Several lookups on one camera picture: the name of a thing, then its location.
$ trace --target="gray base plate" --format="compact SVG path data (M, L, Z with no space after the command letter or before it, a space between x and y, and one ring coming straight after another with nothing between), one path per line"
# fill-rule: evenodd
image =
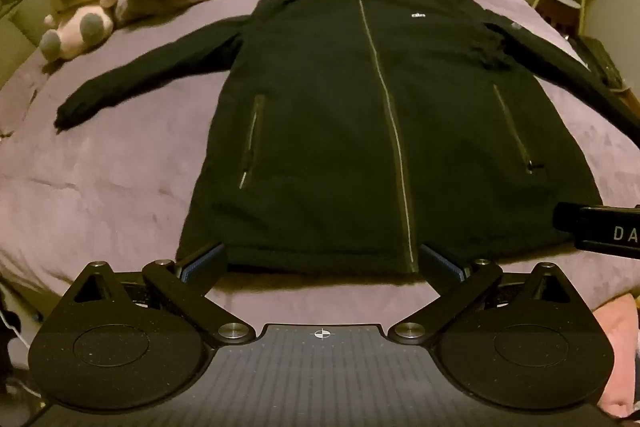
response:
M115 415L53 406L31 425L613 427L615 423L593 405L528 414L480 403L444 378L427 350L392 343L376 326L269 325L250 344L222 347L198 381L160 405Z

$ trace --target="black jacket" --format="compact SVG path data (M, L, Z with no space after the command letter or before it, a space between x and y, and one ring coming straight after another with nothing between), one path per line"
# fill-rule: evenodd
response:
M533 73L640 143L579 62L472 0L262 0L90 80L68 129L171 78L231 68L178 258L409 273L417 249L504 258L561 243L558 201L601 203Z

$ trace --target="plush bear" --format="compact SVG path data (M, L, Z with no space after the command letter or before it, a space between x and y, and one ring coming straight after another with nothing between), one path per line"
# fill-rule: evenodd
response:
M40 39L40 50L53 62L71 60L104 42L113 32L111 8L117 0L49 0L50 28Z

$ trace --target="bed sheet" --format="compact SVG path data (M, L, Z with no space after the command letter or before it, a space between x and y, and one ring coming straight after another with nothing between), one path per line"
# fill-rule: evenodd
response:
M575 56L523 0L475 1ZM42 58L34 55L0 91L0 107L38 92L25 114L14 110L4 122L13 135L0 142L0 275L42 312L91 261L137 271L174 256L226 73L174 80L56 134L52 122L60 103L87 79L207 23L249 13L257 2L211 0L175 17L128 26L48 79L39 72ZM605 204L635 206L638 148L572 95L540 81L584 150ZM571 246L502 265L530 271L540 260L559 264L592 309L640 286L640 261ZM266 323L377 323L386 329L436 293L415 278L233 273L207 296L260 331Z

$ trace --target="jacket sleeve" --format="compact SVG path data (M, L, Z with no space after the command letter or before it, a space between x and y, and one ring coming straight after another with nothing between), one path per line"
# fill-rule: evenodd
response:
M507 17L483 9L473 0L460 0L459 6L503 37L506 54L531 73L563 87L582 100L640 147L640 118L581 62Z
M55 126L59 130L70 129L104 107L186 74L228 70L242 45L241 29L248 18L234 17L204 26L92 78L58 108Z

